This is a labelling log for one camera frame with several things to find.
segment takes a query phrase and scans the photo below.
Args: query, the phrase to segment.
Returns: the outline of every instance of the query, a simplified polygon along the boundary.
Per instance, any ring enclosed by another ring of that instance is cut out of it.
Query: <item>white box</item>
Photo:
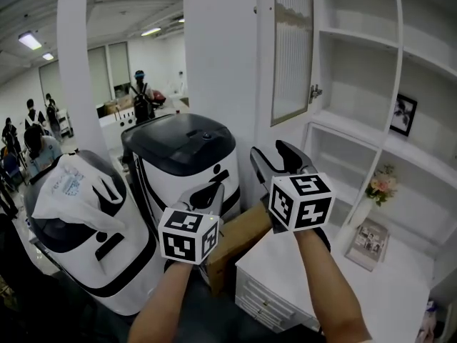
[[[289,230],[313,229],[330,217],[335,192],[324,173],[273,177],[268,209]]]
[[[218,243],[219,216],[167,207],[159,222],[164,258],[200,264]]]

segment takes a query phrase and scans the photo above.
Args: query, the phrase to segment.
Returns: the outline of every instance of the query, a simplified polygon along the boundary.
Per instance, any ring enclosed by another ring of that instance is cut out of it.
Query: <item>fluorescent light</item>
[[[19,42],[25,44],[30,49],[39,49],[41,47],[40,42],[29,31],[19,36]]]
[[[54,59],[54,56],[52,56],[51,54],[44,54],[43,58],[45,60],[51,61],[52,59]]]
[[[156,33],[157,31],[160,31],[160,28],[153,28],[150,31],[145,31],[144,33],[141,33],[142,36],[148,36],[149,34]]]

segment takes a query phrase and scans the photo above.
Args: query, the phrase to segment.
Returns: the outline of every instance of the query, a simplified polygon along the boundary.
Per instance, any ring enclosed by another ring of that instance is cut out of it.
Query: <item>vase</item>
[[[349,226],[357,229],[365,221],[366,217],[373,208],[374,200],[372,198],[364,197],[357,206],[354,214],[352,215]]]

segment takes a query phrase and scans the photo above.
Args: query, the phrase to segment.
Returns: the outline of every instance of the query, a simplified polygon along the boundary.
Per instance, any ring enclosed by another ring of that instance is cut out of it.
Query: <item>framed photo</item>
[[[393,110],[391,129],[399,134],[409,135],[416,113],[417,101],[399,94]]]

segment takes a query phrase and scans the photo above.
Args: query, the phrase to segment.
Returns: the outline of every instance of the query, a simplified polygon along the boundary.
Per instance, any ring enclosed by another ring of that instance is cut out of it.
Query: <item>book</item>
[[[366,219],[357,229],[346,258],[370,272],[373,271],[384,258],[388,236],[388,230],[384,226]]]

